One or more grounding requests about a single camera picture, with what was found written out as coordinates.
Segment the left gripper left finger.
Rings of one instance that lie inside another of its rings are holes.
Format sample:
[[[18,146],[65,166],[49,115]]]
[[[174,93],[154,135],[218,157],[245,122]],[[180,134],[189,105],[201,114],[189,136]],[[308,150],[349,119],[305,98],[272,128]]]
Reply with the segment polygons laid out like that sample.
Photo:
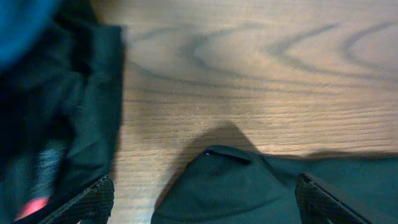
[[[15,224],[107,224],[113,205],[114,184],[109,175],[104,175],[74,196],[53,201]]]

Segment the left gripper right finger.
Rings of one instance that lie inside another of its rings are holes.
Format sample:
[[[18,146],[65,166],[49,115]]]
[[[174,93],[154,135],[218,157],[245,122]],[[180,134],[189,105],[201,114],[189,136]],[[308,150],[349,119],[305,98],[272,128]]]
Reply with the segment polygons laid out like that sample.
[[[299,174],[295,198],[302,224],[397,223],[397,219],[370,209],[345,192],[308,172]]]

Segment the black t-shirt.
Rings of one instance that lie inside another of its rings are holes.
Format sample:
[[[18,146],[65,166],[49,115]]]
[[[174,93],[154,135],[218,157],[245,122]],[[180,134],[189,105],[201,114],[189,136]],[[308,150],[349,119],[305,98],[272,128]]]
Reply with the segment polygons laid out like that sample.
[[[397,159],[300,161],[210,146],[171,186],[152,223],[302,223],[295,198],[308,172],[397,219]]]

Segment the black folded garment red trim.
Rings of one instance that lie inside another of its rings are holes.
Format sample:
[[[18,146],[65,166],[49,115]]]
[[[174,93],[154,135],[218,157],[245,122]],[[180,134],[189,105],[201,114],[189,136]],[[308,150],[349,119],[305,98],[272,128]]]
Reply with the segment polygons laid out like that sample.
[[[122,28],[62,1],[1,70],[1,222],[15,223],[110,175],[121,123]]]

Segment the blue polo shirt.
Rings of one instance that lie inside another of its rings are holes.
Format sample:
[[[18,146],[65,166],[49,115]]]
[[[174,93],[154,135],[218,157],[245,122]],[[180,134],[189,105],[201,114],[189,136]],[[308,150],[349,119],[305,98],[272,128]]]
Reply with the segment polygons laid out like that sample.
[[[18,61],[39,38],[61,0],[1,0],[1,70]]]

